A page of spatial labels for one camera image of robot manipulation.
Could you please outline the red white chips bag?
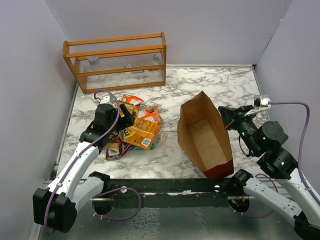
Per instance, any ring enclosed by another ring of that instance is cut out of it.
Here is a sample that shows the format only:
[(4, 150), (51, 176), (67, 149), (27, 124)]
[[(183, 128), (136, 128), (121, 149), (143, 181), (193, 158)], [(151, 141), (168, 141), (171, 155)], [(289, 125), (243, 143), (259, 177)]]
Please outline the red white chips bag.
[(105, 148), (105, 159), (111, 160), (125, 155), (132, 148), (132, 145), (123, 141), (120, 137), (115, 137), (107, 143)]

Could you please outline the yellow Werther's candy bag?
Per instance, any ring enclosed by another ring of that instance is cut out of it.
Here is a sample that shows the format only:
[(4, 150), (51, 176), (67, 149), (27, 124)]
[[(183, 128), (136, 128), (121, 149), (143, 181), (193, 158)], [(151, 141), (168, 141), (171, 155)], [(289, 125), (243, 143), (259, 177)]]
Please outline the yellow Werther's candy bag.
[(136, 130), (136, 133), (128, 140), (123, 141), (133, 145), (134, 147), (140, 147), (147, 151), (150, 149), (162, 128), (162, 126), (157, 123), (138, 117), (135, 117), (134, 125), (131, 127)]

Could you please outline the yellow M&M's candy bag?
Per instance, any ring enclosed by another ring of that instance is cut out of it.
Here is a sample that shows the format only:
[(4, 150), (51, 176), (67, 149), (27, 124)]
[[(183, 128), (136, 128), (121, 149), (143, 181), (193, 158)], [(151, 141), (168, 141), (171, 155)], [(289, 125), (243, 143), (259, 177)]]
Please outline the yellow M&M's candy bag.
[(121, 130), (119, 135), (122, 140), (127, 141), (130, 137), (132, 137), (137, 131), (132, 127), (126, 127), (125, 129)]

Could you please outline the teal Fox's candy bag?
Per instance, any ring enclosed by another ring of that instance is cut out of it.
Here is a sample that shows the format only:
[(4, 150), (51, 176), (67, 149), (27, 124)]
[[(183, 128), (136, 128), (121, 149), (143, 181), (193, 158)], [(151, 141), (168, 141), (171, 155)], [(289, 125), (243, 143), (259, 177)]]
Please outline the teal Fox's candy bag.
[[(149, 150), (153, 150), (154, 148), (155, 148), (155, 144), (153, 143), (153, 144), (150, 146)], [(141, 150), (144, 150), (144, 148), (137, 147), (137, 146), (133, 146), (130, 150), (131, 150), (131, 151), (141, 151)]]

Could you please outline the orange white snack packet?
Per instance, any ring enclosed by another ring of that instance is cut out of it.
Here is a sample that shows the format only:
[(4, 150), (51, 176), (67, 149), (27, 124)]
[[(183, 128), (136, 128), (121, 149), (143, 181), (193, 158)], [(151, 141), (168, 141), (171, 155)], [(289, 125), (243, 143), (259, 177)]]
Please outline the orange white snack packet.
[(123, 102), (126, 102), (126, 103), (129, 103), (129, 104), (132, 104), (134, 105), (134, 109), (136, 111), (139, 111), (140, 109), (140, 105), (144, 102), (144, 100), (140, 97), (137, 97), (135, 95), (130, 95), (130, 94), (124, 94), (122, 96), (122, 99), (121, 99)]

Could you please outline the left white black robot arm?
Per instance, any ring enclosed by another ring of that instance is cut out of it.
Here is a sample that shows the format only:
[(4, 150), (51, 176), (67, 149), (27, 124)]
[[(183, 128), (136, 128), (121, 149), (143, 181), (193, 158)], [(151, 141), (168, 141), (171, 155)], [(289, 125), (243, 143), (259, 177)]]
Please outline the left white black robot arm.
[(45, 188), (32, 196), (33, 220), (46, 229), (68, 232), (79, 210), (94, 196), (106, 197), (111, 190), (110, 176), (93, 172), (80, 183), (90, 164), (100, 155), (114, 132), (135, 123), (135, 117), (124, 104), (98, 104), (93, 121), (81, 133), (79, 143), (60, 174)]

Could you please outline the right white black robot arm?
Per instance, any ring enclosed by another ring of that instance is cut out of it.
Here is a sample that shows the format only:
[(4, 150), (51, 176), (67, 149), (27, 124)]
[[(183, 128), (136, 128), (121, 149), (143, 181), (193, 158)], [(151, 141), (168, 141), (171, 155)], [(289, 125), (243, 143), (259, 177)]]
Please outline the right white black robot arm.
[(266, 204), (293, 225), (303, 240), (320, 238), (320, 196), (306, 180), (292, 154), (282, 145), (289, 138), (277, 121), (266, 121), (261, 127), (253, 123), (258, 112), (269, 106), (252, 105), (231, 108), (219, 106), (218, 111), (226, 130), (234, 130), (247, 146), (249, 157), (258, 157), (261, 170), (280, 184), (291, 196), (288, 199), (270, 189), (257, 177), (244, 169), (236, 172), (229, 181), (230, 191), (236, 195), (249, 195)]

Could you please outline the orange silver snack packet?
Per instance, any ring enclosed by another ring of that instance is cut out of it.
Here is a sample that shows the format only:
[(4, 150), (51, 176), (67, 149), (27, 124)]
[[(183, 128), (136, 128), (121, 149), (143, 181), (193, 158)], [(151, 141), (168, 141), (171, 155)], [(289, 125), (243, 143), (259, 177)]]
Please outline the orange silver snack packet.
[(163, 118), (161, 117), (159, 108), (157, 106), (152, 106), (152, 107), (140, 110), (138, 112), (137, 117), (140, 119), (148, 120), (156, 124), (161, 124), (163, 122)]

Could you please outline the red brown paper bag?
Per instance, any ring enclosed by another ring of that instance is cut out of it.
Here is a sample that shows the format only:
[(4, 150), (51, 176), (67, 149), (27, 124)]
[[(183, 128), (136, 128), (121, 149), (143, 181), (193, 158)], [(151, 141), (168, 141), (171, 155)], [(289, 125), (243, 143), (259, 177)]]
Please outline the red brown paper bag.
[(234, 174), (234, 159), (228, 131), (212, 100), (204, 91), (180, 106), (177, 149), (182, 149), (211, 182)]

